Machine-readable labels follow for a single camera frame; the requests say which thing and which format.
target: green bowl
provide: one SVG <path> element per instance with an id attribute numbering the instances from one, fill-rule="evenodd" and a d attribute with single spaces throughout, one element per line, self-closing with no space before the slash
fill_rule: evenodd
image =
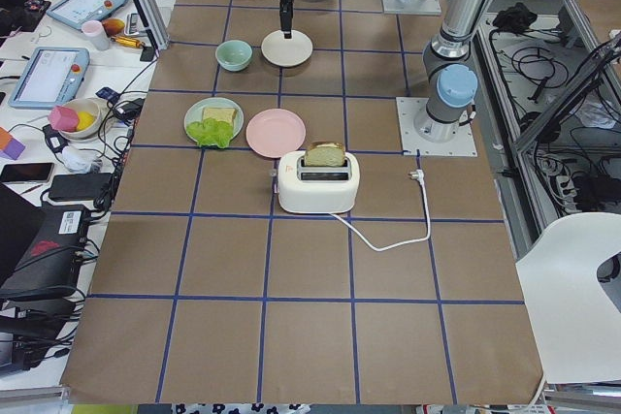
<path id="1" fill-rule="evenodd" d="M 239 72 L 250 64 L 252 47 L 237 39 L 226 41 L 215 50 L 215 58 L 224 70 Z"/>

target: pink cup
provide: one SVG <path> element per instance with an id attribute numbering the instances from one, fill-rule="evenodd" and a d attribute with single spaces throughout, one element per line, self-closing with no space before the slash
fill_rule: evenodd
<path id="1" fill-rule="evenodd" d="M 92 19 L 82 23 L 82 33 L 88 38 L 97 50 L 106 50 L 110 47 L 110 39 L 106 35 L 106 30 L 101 21 Z"/>

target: white bowl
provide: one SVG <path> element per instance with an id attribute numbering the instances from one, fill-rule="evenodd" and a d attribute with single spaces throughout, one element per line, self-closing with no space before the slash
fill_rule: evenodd
<path id="1" fill-rule="evenodd" d="M 73 109 L 74 111 L 87 111 L 95 116 L 95 120 L 86 128 L 80 131 L 59 131 L 59 133 L 69 141 L 84 141 L 95 136 L 97 130 L 104 120 L 103 109 L 106 101 L 98 97 L 89 97 L 87 99 L 74 99 L 64 104 L 63 107 Z"/>

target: purple object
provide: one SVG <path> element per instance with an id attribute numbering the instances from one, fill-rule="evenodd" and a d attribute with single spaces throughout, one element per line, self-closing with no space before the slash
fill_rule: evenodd
<path id="1" fill-rule="evenodd" d="M 25 145 L 20 143 L 15 138 L 11 138 L 9 143 L 5 145 L 3 149 L 0 151 L 0 156 L 6 159 L 17 160 L 17 158 L 19 157 L 19 155 L 21 155 L 21 152 L 23 152 L 25 148 L 26 148 Z"/>

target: pink cube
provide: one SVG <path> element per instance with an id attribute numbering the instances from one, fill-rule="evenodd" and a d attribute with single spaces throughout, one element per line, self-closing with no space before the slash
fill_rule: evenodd
<path id="1" fill-rule="evenodd" d="M 48 120 L 56 131 L 76 131 L 80 122 L 76 111 L 62 106 L 54 107 L 49 113 Z"/>
<path id="2" fill-rule="evenodd" d="M 0 157 L 17 160 L 25 148 L 7 130 L 0 128 Z"/>

